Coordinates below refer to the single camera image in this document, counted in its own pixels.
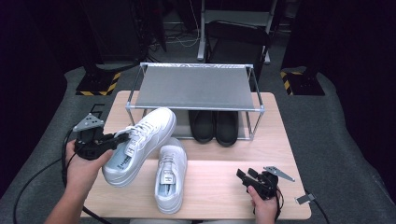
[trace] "gray carpet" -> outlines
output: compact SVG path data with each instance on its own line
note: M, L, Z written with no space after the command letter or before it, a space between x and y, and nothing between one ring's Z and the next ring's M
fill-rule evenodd
M323 75L318 80L325 96L288 96L280 78L288 35L278 33L270 48L271 64L262 69L260 91L272 92L277 100L304 187L315 194L331 223L396 223L396 206L388 197L376 170L362 157L349 136L333 84ZM198 63L198 44L183 47L168 44L150 55L163 63ZM109 64L106 68L122 64ZM83 119L95 104L106 120L118 91L131 89L139 68L121 74L114 92L109 96L77 96L82 68L65 74L67 91L48 129L35 151L24 164L0 200L0 223L12 223L12 209L23 185L39 170L61 157L62 143L69 128ZM64 191L61 164L58 162L37 176L26 188L17 209L18 223L42 223ZM325 223L315 204L312 217L305 221L278 223ZM113 223L129 223L127 219L111 218ZM97 223L83 218L81 223Z

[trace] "shoe rack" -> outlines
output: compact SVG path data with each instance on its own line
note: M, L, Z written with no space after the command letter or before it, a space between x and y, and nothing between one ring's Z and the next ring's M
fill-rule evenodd
M255 76L252 64L141 63L140 67L125 106L132 124L132 110L143 109L144 116L164 106L177 116L173 136L193 138L189 110L238 111L238 140L253 140L264 105L257 83L256 92L250 91L249 77ZM143 81L132 103L141 76ZM258 97L259 105L253 104L253 97Z

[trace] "light wood tabletop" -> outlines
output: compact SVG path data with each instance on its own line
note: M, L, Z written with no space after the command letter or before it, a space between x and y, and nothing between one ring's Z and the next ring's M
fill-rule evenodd
M129 95L129 91L117 94L105 133L116 133L131 123L125 109ZM261 172L264 166L275 166L295 179L291 182L279 178L278 186L284 197L279 219L310 218L309 204L295 202L295 198L304 195L304 187L275 96L262 92L261 97L265 112L252 141L238 140L232 147L222 147L215 139L203 145L193 139L180 139L187 152L188 168L183 204L177 213L161 213L154 199L159 150L146 159L135 180L127 187L110 186L100 172L85 205L100 217L253 219L251 198L236 171L241 169L246 173L248 168L253 168ZM142 110L134 109L133 115L134 119L141 118Z

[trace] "person's left hand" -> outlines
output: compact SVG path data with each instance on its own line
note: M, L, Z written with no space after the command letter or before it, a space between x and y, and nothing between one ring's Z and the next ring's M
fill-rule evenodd
M75 142L76 140L67 143L65 164L69 163L70 158L75 154ZM81 193L81 196L86 198L98 176L99 169L111 159L112 155L111 149L94 161L87 161L75 155L67 168L66 190Z

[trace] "white shoe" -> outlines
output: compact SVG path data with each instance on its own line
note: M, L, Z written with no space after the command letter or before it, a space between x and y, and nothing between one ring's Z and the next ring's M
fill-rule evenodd
M174 214L180 209L186 171L186 152L181 143L172 137L161 147L155 181L155 200L162 213Z
M110 161L102 167L107 183L114 187L131 183L149 154L169 140L175 127L174 112L160 107L148 113L135 126L117 132L115 136L129 133L131 140L119 144Z

